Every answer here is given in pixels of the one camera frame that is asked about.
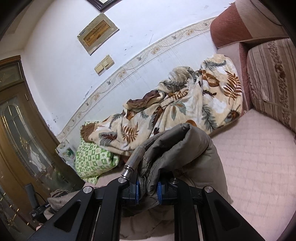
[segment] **green checkered pillow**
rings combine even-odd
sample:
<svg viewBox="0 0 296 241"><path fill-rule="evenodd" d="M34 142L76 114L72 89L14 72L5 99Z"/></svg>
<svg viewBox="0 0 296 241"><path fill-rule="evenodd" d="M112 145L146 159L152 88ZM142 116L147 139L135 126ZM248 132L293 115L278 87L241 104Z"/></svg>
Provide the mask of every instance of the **green checkered pillow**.
<svg viewBox="0 0 296 241"><path fill-rule="evenodd" d="M85 182L96 184L104 172L116 167L119 156L100 148L95 143L88 143L81 138L75 160L75 169Z"/></svg>

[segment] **leaf-patterned blanket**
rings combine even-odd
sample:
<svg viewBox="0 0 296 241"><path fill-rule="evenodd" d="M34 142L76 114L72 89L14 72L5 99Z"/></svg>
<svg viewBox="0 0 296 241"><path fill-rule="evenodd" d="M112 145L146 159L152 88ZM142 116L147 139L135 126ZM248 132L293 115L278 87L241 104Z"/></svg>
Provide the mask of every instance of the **leaf-patterned blanket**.
<svg viewBox="0 0 296 241"><path fill-rule="evenodd" d="M242 89L230 58L215 54L198 71L177 67L142 99L129 100L120 114L81 129L82 137L110 152L130 156L151 136L190 123L207 134L238 118Z"/></svg>

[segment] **wallpaper border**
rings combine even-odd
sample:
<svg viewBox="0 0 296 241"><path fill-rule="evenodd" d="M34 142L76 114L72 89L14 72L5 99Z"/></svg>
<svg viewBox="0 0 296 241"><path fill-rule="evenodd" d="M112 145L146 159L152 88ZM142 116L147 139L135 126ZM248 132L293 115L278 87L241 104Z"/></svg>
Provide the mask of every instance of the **wallpaper border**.
<svg viewBox="0 0 296 241"><path fill-rule="evenodd" d="M63 128L62 132L58 134L57 139L60 142L63 141L92 107L98 104L100 100L103 99L111 90L125 81L130 75L146 63L180 43L208 32L214 19L215 18L209 18L198 23L194 23L164 37L121 66L85 100L85 102L80 106Z"/></svg>

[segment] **yellowed light switch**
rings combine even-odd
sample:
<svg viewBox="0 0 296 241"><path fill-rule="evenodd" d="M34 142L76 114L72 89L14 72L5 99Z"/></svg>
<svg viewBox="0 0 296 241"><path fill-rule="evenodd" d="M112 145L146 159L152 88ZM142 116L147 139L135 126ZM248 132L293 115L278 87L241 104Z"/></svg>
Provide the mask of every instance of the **yellowed light switch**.
<svg viewBox="0 0 296 241"><path fill-rule="evenodd" d="M105 69L109 69L112 65L114 65L114 61L110 57L110 55L107 55L106 58L102 60L101 64L104 66Z"/></svg>
<svg viewBox="0 0 296 241"><path fill-rule="evenodd" d="M102 72L104 70L104 67L101 63L99 63L94 70L97 72L97 74L99 74L100 72Z"/></svg>

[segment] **metal bolt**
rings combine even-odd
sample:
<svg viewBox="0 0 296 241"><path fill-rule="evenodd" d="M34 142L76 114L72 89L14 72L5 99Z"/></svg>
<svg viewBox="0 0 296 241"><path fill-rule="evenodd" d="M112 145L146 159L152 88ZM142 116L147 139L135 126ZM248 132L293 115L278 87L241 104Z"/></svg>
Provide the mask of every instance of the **metal bolt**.
<svg viewBox="0 0 296 241"><path fill-rule="evenodd" d="M90 187L90 186L83 188L84 193L90 193L91 191L92 191L92 187Z"/></svg>
<svg viewBox="0 0 296 241"><path fill-rule="evenodd" d="M170 182L173 183L173 184L176 184L176 183L179 182L179 179L177 179L177 178L174 177L174 178L171 178L170 179Z"/></svg>
<svg viewBox="0 0 296 241"><path fill-rule="evenodd" d="M120 178L118 178L118 181L120 183L125 183L127 180L125 178L123 178L123 177L120 177Z"/></svg>
<svg viewBox="0 0 296 241"><path fill-rule="evenodd" d="M210 186L206 186L205 191L208 192L208 193L211 193L212 191L214 191L214 189L212 187L210 187Z"/></svg>

